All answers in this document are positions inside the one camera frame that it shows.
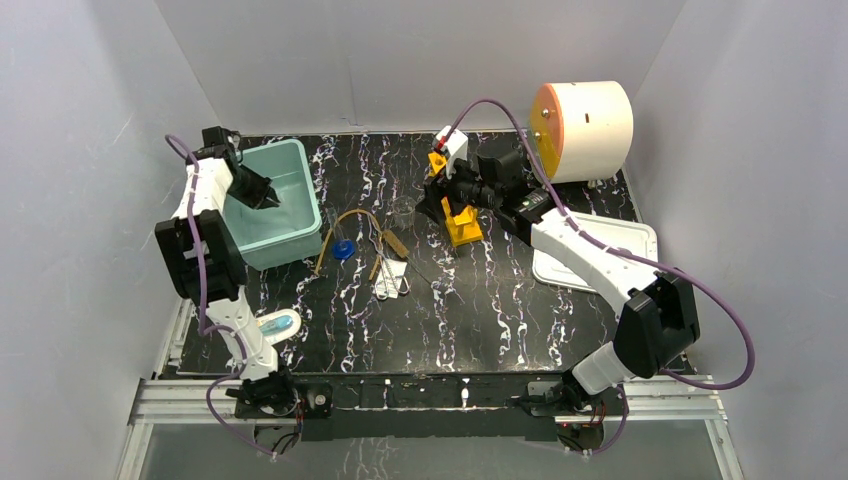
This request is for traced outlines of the blue round cap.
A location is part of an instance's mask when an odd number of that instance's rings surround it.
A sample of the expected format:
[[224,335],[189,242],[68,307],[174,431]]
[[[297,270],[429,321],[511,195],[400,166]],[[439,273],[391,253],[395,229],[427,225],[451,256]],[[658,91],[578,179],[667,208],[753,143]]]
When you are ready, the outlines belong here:
[[336,260],[345,261],[356,253],[356,245],[352,240],[338,240],[332,245],[332,255]]

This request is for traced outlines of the brown test tube brush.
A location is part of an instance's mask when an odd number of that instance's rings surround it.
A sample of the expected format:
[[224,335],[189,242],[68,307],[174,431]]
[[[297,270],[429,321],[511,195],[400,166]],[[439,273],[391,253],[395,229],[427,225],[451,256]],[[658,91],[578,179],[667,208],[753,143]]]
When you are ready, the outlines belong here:
[[393,231],[390,229],[384,230],[383,239],[400,259],[407,259],[409,257],[409,249]]

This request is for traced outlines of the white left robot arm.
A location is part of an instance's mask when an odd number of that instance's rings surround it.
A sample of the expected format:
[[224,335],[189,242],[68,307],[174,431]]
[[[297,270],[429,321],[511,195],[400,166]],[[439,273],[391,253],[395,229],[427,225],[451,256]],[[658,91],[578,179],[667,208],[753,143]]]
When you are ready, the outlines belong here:
[[298,321],[285,311],[252,313],[243,257],[224,220],[229,199],[253,210],[276,208],[279,199],[269,178],[242,163],[239,132],[215,126],[202,138],[202,147],[191,150],[176,136],[165,137],[184,160],[187,181],[177,210],[156,224],[154,235],[177,294],[198,309],[200,335],[219,333],[234,355],[242,385],[228,396],[286,416],[299,391],[271,339],[295,332]]

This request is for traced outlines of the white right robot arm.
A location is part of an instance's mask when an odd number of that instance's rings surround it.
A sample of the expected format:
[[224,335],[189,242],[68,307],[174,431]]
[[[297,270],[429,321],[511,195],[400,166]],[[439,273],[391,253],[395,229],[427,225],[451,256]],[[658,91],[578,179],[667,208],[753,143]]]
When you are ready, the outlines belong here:
[[504,231],[569,268],[616,313],[613,339],[563,374],[553,401],[590,413],[605,390],[653,377],[699,339],[692,285],[624,251],[591,244],[575,218],[556,209],[555,195],[526,178],[519,152],[479,157],[476,166],[462,159],[450,164],[436,152],[428,160],[417,211],[445,222],[468,207],[490,210]]

